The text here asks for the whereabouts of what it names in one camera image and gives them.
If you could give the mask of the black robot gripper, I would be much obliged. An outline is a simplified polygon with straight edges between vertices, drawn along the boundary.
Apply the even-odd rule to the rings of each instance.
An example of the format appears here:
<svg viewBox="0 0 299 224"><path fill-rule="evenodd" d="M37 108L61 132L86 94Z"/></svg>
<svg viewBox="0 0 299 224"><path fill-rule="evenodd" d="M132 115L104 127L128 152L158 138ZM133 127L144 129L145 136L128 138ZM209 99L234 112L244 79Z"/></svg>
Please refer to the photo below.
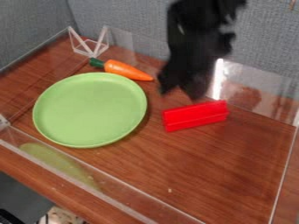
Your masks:
<svg viewBox="0 0 299 224"><path fill-rule="evenodd" d="M247 0L176 0L166 11L166 42L170 57L157 74L160 94L178 85L192 101L206 93L210 75L206 73L217 58L232 51L233 31L222 31L236 21Z"/></svg>

